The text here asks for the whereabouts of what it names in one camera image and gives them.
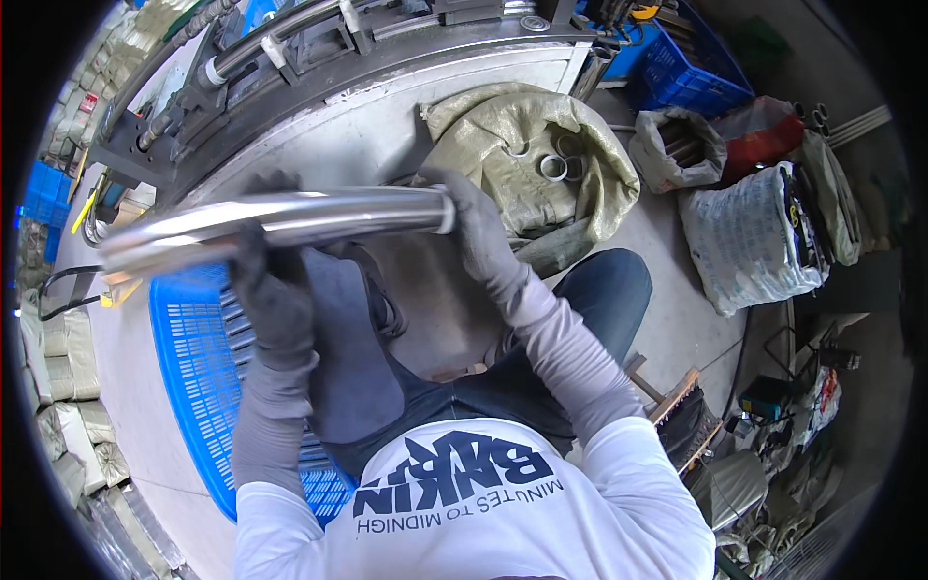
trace stainless steel cylinder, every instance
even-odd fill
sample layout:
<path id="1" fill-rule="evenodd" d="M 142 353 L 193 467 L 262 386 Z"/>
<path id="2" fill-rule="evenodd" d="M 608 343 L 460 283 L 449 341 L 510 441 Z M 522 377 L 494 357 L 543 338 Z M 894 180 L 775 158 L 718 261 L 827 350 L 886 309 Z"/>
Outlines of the stainless steel cylinder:
<path id="1" fill-rule="evenodd" d="M 616 54 L 614 50 L 605 46 L 593 46 L 590 48 L 586 62 L 580 70 L 580 76 L 571 90 L 571 97 L 586 103 L 586 100 L 596 90 L 602 75 L 606 73 L 606 69 L 612 64 L 612 59 L 615 58 Z"/>
<path id="2" fill-rule="evenodd" d="M 446 234 L 455 210 L 441 191 L 417 187 L 334 187 L 251 195 L 130 226 L 100 244 L 110 283 L 227 260 L 236 234 L 257 219 L 271 247 L 323 246 L 394 232 Z"/>

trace person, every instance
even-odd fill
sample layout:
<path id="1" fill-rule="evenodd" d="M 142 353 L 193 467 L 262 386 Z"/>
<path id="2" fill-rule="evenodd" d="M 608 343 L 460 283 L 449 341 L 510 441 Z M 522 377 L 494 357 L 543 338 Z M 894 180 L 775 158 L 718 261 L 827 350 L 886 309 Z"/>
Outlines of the person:
<path id="1" fill-rule="evenodd" d="M 594 253 L 551 291 L 477 186 L 419 174 L 444 184 L 464 269 L 518 343 L 482 374 L 422 380 L 383 348 L 382 292 L 354 262 L 304 251 L 293 276 L 246 228 L 230 266 L 257 341 L 233 432 L 236 577 L 711 578 L 715 538 L 616 363 L 651 297 L 640 257 Z M 297 471 L 307 417 L 360 483 L 325 531 Z"/>

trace gloved hand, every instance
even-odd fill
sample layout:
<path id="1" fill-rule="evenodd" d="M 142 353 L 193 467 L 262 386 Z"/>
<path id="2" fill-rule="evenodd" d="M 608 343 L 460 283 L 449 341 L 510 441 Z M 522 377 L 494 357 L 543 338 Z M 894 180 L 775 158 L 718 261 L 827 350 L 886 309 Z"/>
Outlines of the gloved hand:
<path id="1" fill-rule="evenodd" d="M 264 228 L 249 221 L 229 263 L 238 302 L 251 321 L 256 356 L 273 370 L 292 370 L 313 356 L 313 302 L 296 249 L 268 250 Z"/>
<path id="2" fill-rule="evenodd" d="M 444 184 L 455 204 L 452 235 L 458 240 L 464 269 L 486 287 L 496 304 L 509 303 L 525 285 L 531 268 L 516 260 L 509 248 L 496 203 L 457 171 L 422 167 L 419 175 L 429 184 Z"/>

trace person's left hand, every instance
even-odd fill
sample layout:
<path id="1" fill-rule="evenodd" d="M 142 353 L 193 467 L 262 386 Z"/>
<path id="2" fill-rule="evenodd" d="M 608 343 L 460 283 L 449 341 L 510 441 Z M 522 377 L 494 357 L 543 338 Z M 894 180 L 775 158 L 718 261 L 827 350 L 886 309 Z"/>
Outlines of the person's left hand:
<path id="1" fill-rule="evenodd" d="M 264 228 L 252 220 L 238 234 L 229 277 L 251 321 L 261 362 L 281 371 L 310 362 L 315 356 L 313 301 L 299 250 L 269 250 Z"/>

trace gray arm sleeve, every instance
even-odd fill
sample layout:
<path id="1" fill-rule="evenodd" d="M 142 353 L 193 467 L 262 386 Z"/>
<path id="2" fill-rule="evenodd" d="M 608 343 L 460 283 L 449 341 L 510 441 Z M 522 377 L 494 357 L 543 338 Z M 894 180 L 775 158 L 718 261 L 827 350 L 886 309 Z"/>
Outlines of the gray arm sleeve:
<path id="1" fill-rule="evenodd" d="M 268 482 L 303 497 L 297 462 L 303 423 L 312 412 L 309 373 L 318 363 L 316 351 L 305 365 L 287 371 L 268 368 L 260 357 L 252 359 L 232 431 L 236 489 L 245 483 Z"/>
<path id="2" fill-rule="evenodd" d="M 561 403 L 581 445 L 609 423 L 646 417 L 635 387 L 563 298 L 535 272 L 501 308 L 503 319 L 525 345 L 532 369 Z"/>

